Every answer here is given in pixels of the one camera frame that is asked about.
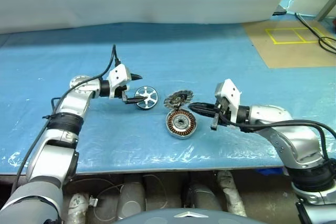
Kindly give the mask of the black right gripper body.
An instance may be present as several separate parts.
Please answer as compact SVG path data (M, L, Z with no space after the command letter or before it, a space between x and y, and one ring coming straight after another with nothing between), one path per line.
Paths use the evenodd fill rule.
M229 101L227 98L217 98L215 105L218 108L218 126L229 126L232 124L231 111L229 108Z

